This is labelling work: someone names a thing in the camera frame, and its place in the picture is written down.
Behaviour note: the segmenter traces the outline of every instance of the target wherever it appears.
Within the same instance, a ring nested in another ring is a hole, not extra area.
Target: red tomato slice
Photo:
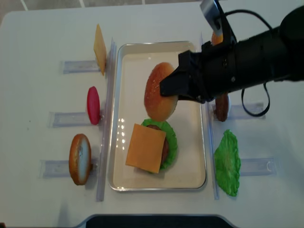
[[[97,125],[100,121],[100,103],[99,95],[95,86],[89,88],[86,105],[91,124]]]

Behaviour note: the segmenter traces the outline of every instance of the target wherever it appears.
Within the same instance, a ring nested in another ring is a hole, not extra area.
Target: metal tray
[[[192,43],[168,42],[128,44],[119,49],[108,179],[116,191],[198,189],[206,180],[202,109],[194,102],[179,101],[168,123],[178,140],[175,163],[159,174],[126,166],[135,123],[148,118],[143,105],[144,90],[152,69],[160,62],[178,66],[178,54],[191,50]]]

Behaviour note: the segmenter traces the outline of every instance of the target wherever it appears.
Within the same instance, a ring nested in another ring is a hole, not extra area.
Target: lettuce leaf
[[[156,125],[162,131],[166,132],[166,138],[169,143],[169,153],[165,162],[161,165],[160,170],[164,170],[168,168],[174,162],[176,155],[177,155],[177,139],[176,134],[173,128],[168,124],[167,121],[157,122],[152,119],[145,119],[142,123],[143,126],[148,125]]]
[[[239,188],[241,160],[237,143],[236,136],[230,130],[226,130],[214,153],[216,180],[230,196],[236,196]]]

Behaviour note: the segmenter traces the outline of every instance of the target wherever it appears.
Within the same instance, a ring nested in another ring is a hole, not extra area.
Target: beef patty
[[[152,124],[148,125],[147,127],[150,127],[150,128],[156,129],[156,130],[161,130],[158,126],[152,125]],[[161,165],[167,159],[168,153],[169,153],[169,143],[168,143],[168,140],[166,137],[165,141],[163,142],[163,148],[162,148],[162,154],[161,154],[162,155],[161,156]]]

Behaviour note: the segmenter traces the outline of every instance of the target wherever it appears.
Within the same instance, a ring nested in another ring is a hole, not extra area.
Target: sesame seed bun
[[[170,75],[174,68],[170,63],[160,63],[151,72],[144,93],[144,106],[148,116],[155,121],[165,121],[174,112],[178,96],[161,96],[160,82]]]

